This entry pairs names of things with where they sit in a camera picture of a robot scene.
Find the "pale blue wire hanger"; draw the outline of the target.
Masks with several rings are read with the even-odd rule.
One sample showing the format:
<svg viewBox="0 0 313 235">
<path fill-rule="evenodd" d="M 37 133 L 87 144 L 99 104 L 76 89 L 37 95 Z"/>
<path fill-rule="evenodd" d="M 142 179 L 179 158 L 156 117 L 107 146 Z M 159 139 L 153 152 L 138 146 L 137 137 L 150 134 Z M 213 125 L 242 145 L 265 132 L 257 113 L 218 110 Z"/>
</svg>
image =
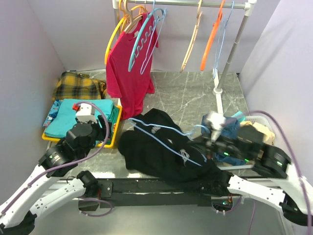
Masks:
<svg viewBox="0 0 313 235">
<path fill-rule="evenodd" d="M 156 1 L 153 1 L 153 9 L 152 11 L 149 13 L 149 15 L 147 16 L 144 24 L 143 24 L 143 29 L 145 29 L 147 23 L 149 22 L 150 18 L 153 17 L 153 22 L 151 26 L 148 26 L 147 31 L 144 34 L 144 39 L 143 41 L 141 41 L 142 45 L 144 45 L 147 40 L 149 40 L 148 46 L 147 46 L 147 50 L 146 50 L 146 54 L 145 54 L 145 58 L 142 62 L 141 68 L 140 68 L 140 74 L 143 75 L 149 62 L 150 59 L 153 55 L 153 52 L 155 50 L 155 48 L 157 47 L 157 42 L 158 42 L 158 38 L 159 38 L 159 34 L 162 30 L 163 27 L 163 23 L 167 14 L 167 10 L 166 9 L 162 9 L 162 8 L 155 8 L 155 3 Z M 154 36 L 154 33 L 156 32 L 157 29 L 157 25 L 161 23 L 160 25 L 160 29 L 159 29 L 159 33 L 156 37 L 156 41 L 154 42 L 154 44 L 152 44 L 152 39 Z"/>
</svg>

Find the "black shirt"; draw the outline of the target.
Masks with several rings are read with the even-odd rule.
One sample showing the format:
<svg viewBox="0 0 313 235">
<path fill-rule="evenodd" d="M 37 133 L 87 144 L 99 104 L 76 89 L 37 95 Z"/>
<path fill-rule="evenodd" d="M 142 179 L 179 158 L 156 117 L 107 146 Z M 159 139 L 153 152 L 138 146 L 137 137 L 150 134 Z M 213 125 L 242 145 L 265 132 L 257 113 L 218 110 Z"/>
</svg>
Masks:
<svg viewBox="0 0 313 235">
<path fill-rule="evenodd" d="M 128 170 L 170 182 L 221 178 L 222 171 L 189 146 L 189 138 L 166 112 L 152 108 L 135 116 L 134 123 L 133 130 L 123 132 L 118 143 Z"/>
</svg>

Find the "cream beige shirt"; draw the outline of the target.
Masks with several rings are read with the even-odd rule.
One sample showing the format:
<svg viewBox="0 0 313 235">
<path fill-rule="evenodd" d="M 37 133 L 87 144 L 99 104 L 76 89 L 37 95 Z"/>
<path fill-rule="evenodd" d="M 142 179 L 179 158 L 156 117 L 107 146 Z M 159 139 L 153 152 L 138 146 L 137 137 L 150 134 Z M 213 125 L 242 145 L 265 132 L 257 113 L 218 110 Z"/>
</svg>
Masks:
<svg viewBox="0 0 313 235">
<path fill-rule="evenodd" d="M 263 136 L 263 142 L 273 145 L 274 144 L 274 140 L 275 140 L 275 134 L 270 131 L 270 129 L 268 127 L 266 127 L 265 125 L 262 125 L 258 122 L 254 122 L 252 123 L 251 121 L 242 121 L 240 122 L 240 126 L 247 126 L 247 125 L 251 125 L 253 126 L 257 131 L 261 132 L 264 134 Z"/>
</svg>

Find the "dark blue shirt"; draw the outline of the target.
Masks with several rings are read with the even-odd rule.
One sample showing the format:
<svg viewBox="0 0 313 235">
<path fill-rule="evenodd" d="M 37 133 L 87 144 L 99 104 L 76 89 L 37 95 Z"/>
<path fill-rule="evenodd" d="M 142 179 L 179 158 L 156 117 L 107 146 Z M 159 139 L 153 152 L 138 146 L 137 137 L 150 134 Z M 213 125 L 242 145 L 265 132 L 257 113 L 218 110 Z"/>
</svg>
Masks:
<svg viewBox="0 0 313 235">
<path fill-rule="evenodd" d="M 210 135 L 210 130 L 208 127 L 208 121 L 207 118 L 209 117 L 209 113 L 202 116 L 201 120 L 201 125 L 207 126 L 206 130 L 204 127 L 201 128 L 201 134 L 209 134 Z M 223 130 L 221 131 L 221 136 L 226 137 L 229 139 L 236 139 L 238 130 L 240 128 L 240 119 L 237 118 L 237 116 L 231 116 L 231 117 L 226 117 L 225 118 L 226 125 L 224 126 Z M 225 164 L 229 164 L 232 166 L 241 166 L 241 165 L 246 165 L 247 161 L 238 159 L 234 157 L 230 151 L 218 151 L 210 154 L 202 154 L 202 157 L 206 161 L 207 159 L 214 159 L 218 162 L 222 162 Z"/>
</svg>

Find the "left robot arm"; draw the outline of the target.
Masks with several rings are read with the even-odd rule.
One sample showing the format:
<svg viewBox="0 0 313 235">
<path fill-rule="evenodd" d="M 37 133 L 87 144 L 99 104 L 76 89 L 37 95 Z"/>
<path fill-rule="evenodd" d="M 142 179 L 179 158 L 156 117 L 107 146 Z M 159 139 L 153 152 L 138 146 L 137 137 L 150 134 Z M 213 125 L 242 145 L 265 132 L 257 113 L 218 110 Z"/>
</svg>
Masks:
<svg viewBox="0 0 313 235">
<path fill-rule="evenodd" d="M 89 152 L 98 141 L 106 142 L 110 133 L 107 118 L 89 116 L 76 124 L 66 136 L 49 148 L 21 187 L 0 207 L 2 235 L 28 235 L 36 222 L 73 198 L 89 199 L 100 192 L 98 180 L 86 170 L 48 196 L 43 194 L 71 169 L 93 157 Z"/>
</svg>

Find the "beige hanger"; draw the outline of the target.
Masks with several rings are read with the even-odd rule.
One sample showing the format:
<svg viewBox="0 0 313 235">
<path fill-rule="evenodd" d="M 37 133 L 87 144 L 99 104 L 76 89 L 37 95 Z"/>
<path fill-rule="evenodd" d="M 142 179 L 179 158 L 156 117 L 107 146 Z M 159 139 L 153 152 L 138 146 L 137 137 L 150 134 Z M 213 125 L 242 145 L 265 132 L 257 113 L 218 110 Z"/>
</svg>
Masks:
<svg viewBox="0 0 313 235">
<path fill-rule="evenodd" d="M 123 30 L 125 33 L 129 33 L 134 26 L 143 18 L 142 13 L 139 13 L 137 16 L 134 16 L 133 10 L 128 8 L 128 0 L 123 1 L 123 6 L 125 13 L 127 15 L 127 22 L 128 24 L 125 26 L 125 29 Z"/>
</svg>

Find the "light blue wavy hanger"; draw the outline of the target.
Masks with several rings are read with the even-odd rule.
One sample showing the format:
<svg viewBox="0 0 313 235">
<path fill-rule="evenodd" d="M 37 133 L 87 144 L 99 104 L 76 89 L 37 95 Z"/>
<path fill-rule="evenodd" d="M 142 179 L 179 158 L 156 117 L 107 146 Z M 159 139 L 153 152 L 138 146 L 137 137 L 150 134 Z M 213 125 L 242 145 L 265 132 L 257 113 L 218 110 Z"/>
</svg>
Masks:
<svg viewBox="0 0 313 235">
<path fill-rule="evenodd" d="M 141 29 L 139 30 L 139 33 L 137 35 L 137 38 L 136 38 L 136 41 L 134 43 L 134 46 L 133 46 L 133 49 L 132 49 L 132 52 L 130 54 L 130 59 L 129 59 L 129 65 L 128 65 L 128 72 L 131 72 L 134 65 L 135 65 L 135 60 L 138 58 L 138 56 L 140 55 L 140 52 L 142 51 L 142 49 L 144 48 L 144 45 L 142 45 L 141 41 L 143 41 L 144 39 L 144 34 L 145 32 L 147 31 L 148 29 L 148 26 L 151 26 L 152 25 L 152 22 L 153 22 L 153 17 L 150 18 L 149 22 L 147 23 L 145 29 L 143 29 L 143 24 L 142 24 L 142 27 Z"/>
</svg>

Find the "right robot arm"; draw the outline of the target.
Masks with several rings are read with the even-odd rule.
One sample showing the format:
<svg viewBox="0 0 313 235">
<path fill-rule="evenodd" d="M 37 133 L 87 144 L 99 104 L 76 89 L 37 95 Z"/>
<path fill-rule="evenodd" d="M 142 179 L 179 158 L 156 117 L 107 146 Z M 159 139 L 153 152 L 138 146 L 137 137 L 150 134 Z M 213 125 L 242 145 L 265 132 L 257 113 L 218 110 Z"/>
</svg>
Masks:
<svg viewBox="0 0 313 235">
<path fill-rule="evenodd" d="M 226 172 L 214 183 L 215 192 L 220 195 L 230 192 L 255 199 L 277 209 L 290 222 L 311 228 L 313 187 L 298 178 L 295 163 L 288 154 L 264 143 L 263 136 L 251 125 L 239 128 L 233 139 L 223 136 L 214 139 L 213 134 L 204 134 L 206 153 L 225 153 L 251 162 L 252 171 L 279 187 L 271 189 Z"/>
</svg>

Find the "turquoise t shirt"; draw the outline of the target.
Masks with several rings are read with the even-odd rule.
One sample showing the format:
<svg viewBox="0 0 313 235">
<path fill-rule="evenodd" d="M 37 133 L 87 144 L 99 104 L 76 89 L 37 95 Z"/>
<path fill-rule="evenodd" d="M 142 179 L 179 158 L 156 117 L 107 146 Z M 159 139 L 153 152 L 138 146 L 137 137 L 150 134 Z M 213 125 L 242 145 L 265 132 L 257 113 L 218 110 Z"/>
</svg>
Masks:
<svg viewBox="0 0 313 235">
<path fill-rule="evenodd" d="M 246 116 L 241 111 L 238 111 L 237 113 L 233 114 L 231 117 L 236 118 L 238 122 L 246 121 Z"/>
</svg>

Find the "wooden hanger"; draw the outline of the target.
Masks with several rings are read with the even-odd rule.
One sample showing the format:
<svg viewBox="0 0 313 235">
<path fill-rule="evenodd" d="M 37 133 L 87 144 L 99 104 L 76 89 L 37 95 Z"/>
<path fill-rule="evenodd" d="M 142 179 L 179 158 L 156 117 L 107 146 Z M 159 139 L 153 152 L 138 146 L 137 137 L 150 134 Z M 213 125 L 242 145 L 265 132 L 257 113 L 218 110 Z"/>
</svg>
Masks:
<svg viewBox="0 0 313 235">
<path fill-rule="evenodd" d="M 180 73 L 182 73 L 184 71 L 184 69 L 185 69 L 185 67 L 186 67 L 186 65 L 188 63 L 188 60 L 190 58 L 191 52 L 193 50 L 194 44 L 195 44 L 195 40 L 196 40 L 196 37 L 197 37 L 197 34 L 198 34 L 200 21 L 201 21 L 201 17 L 202 17 L 201 6 L 202 6 L 202 0 L 200 0 L 198 2 L 198 9 L 197 9 L 197 16 L 196 16 L 197 20 L 196 20 L 196 23 L 195 23 L 195 26 L 194 26 L 194 30 L 193 30 L 193 33 L 192 33 L 192 36 L 191 36 L 191 40 L 190 40 L 189 46 L 187 48 L 185 57 L 183 59 L 182 65 L 180 67 Z"/>
</svg>

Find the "magenta pink shirt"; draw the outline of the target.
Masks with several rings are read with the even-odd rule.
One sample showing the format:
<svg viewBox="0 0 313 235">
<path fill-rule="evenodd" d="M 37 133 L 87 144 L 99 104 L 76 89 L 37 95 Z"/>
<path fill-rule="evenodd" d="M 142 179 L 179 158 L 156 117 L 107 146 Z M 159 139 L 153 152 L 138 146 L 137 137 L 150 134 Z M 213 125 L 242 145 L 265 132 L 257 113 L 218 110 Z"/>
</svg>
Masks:
<svg viewBox="0 0 313 235">
<path fill-rule="evenodd" d="M 130 54 L 136 38 L 134 34 L 142 27 L 148 13 L 137 23 L 133 32 L 122 32 L 109 53 L 106 64 L 107 93 L 112 98 L 119 98 L 122 105 L 121 119 L 128 119 L 139 115 L 143 111 L 143 100 L 146 94 L 155 92 L 154 84 L 150 76 L 152 58 L 143 75 L 140 68 L 145 58 L 149 41 L 144 45 L 140 55 L 135 60 L 131 72 L 128 72 Z M 156 41 L 157 33 L 154 33 L 152 44 Z"/>
</svg>

